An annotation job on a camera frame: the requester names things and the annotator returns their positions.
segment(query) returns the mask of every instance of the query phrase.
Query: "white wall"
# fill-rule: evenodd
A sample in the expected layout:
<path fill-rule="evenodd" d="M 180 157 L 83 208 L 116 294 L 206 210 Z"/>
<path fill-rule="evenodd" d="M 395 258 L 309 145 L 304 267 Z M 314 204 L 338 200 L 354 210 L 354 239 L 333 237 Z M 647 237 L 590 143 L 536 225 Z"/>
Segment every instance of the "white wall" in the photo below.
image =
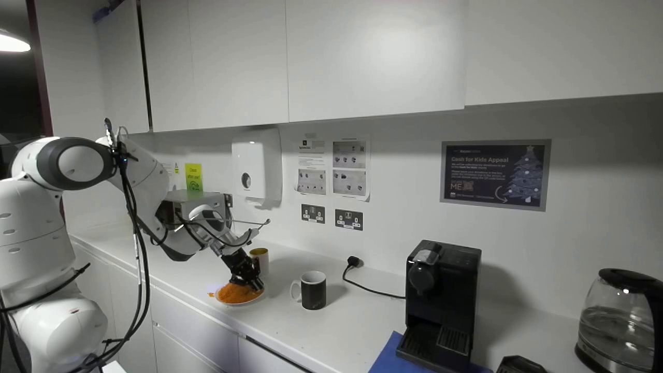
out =
<path fill-rule="evenodd" d="M 283 200 L 270 211 L 237 201 L 237 219 L 271 219 L 261 239 L 405 273 L 421 239 L 482 249 L 480 294 L 578 317 L 597 271 L 629 267 L 663 278 L 663 97 L 470 108 L 281 127 Z M 201 162 L 208 191 L 231 191 L 234 130 L 139 135 L 163 162 Z M 297 143 L 369 142 L 371 201 L 303 198 Z M 441 142 L 551 139 L 546 211 L 440 204 Z M 300 204 L 327 208 L 327 225 L 298 220 Z M 333 226 L 333 208 L 365 211 L 365 230 Z"/>

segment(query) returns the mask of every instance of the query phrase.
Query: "coffee carafe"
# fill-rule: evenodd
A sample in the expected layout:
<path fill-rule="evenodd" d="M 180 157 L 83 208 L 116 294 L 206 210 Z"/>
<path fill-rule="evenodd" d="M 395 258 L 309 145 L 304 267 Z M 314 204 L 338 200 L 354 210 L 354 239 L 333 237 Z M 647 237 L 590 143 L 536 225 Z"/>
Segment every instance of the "coffee carafe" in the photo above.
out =
<path fill-rule="evenodd" d="M 662 316 L 663 283 L 600 269 L 585 301 L 576 354 L 600 373 L 663 373 Z"/>

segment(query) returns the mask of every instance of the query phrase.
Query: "wall-mounted dispenser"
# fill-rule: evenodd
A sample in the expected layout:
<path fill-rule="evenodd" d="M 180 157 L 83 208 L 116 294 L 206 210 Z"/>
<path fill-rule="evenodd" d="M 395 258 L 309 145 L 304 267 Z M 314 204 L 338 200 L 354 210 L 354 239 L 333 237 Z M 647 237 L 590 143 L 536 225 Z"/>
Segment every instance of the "wall-mounted dispenser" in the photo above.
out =
<path fill-rule="evenodd" d="M 278 129 L 254 129 L 232 139 L 232 191 L 250 201 L 281 200 L 281 142 Z"/>

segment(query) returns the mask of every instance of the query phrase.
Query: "coffee machine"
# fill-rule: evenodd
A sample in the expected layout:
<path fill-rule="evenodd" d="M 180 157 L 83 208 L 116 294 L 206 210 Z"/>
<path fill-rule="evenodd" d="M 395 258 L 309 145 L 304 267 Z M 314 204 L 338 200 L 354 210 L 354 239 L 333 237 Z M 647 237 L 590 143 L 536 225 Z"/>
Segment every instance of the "coffee machine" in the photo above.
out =
<path fill-rule="evenodd" d="M 468 371 L 480 252 L 421 240 L 406 267 L 406 334 L 398 354 L 437 371 Z"/>

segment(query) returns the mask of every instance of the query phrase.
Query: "wall sign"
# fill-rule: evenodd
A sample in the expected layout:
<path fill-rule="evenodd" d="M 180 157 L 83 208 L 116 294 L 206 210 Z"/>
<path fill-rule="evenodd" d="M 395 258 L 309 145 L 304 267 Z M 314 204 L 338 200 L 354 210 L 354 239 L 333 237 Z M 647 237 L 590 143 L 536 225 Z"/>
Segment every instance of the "wall sign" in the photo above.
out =
<path fill-rule="evenodd" d="M 551 142 L 444 143 L 441 201 L 544 210 Z"/>

